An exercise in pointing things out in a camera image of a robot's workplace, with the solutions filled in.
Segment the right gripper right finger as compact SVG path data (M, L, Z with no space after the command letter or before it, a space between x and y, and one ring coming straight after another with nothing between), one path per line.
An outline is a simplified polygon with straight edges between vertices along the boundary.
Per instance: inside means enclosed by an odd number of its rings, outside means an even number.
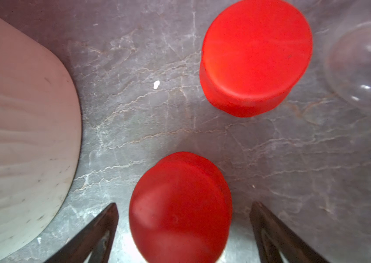
M262 263L328 263L263 203L253 202L249 217Z

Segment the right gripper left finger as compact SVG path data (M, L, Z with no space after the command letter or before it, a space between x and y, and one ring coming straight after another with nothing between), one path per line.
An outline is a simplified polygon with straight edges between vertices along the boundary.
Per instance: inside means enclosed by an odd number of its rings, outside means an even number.
M118 220L117 205L110 203L46 262L107 263L110 258Z

